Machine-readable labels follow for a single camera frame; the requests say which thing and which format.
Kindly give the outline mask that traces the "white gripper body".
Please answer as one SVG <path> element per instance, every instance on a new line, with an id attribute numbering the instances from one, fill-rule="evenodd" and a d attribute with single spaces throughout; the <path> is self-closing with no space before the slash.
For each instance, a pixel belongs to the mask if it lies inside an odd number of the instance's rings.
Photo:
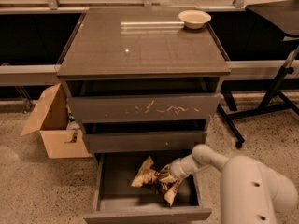
<path id="1" fill-rule="evenodd" d="M 184 179 L 190 175 L 189 167 L 187 158 L 178 158 L 170 164 L 170 175 L 176 179 Z"/>

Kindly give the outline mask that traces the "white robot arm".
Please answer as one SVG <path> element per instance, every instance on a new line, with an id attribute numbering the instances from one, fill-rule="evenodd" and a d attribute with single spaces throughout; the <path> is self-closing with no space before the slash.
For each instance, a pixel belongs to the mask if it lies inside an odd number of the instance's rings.
<path id="1" fill-rule="evenodd" d="M 210 165 L 221 172 L 221 224 L 278 224 L 276 214 L 293 209 L 298 192 L 291 180 L 247 156 L 227 158 L 206 145 L 170 164 L 183 179 Z"/>

